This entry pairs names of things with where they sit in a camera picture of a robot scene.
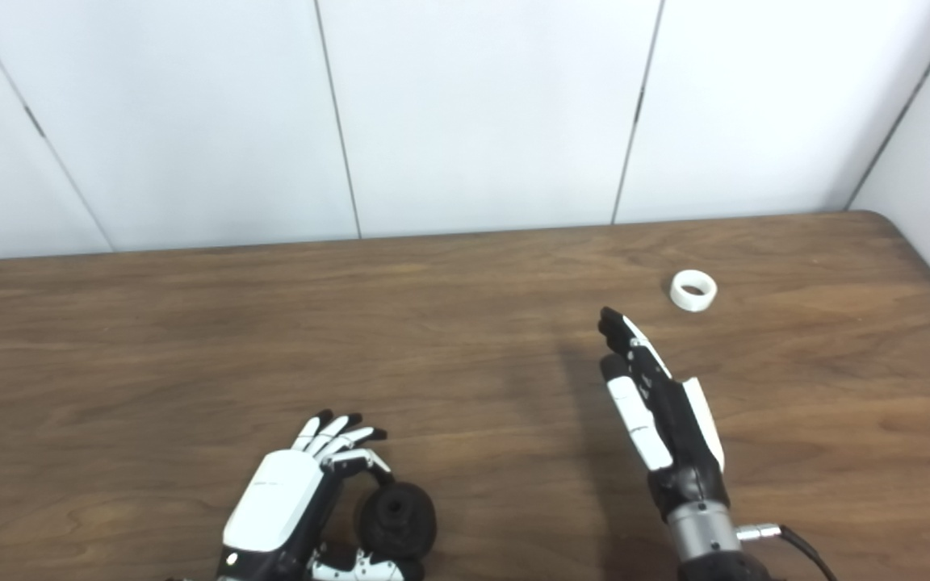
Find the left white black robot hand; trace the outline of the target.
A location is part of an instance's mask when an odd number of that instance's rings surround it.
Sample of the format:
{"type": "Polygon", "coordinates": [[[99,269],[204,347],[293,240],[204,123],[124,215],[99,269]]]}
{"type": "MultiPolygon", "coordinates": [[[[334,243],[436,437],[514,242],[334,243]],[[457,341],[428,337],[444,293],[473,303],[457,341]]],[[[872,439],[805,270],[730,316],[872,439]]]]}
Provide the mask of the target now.
{"type": "Polygon", "coordinates": [[[359,413],[311,416],[291,446],[263,456],[222,533],[219,580],[421,580],[437,536],[435,505],[369,448],[385,431],[359,413]],[[376,489],[359,505],[357,545],[325,527],[348,479],[376,489]]]}

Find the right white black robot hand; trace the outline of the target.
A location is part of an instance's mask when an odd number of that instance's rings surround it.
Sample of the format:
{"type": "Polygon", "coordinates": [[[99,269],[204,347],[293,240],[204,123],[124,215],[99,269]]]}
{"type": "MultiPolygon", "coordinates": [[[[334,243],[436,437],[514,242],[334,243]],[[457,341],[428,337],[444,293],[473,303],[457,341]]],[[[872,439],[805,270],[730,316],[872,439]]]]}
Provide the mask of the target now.
{"type": "Polygon", "coordinates": [[[687,504],[730,507],[723,448],[695,378],[673,378],[650,340],[623,313],[603,307],[597,328],[610,351],[599,369],[646,467],[661,519],[687,504]]]}

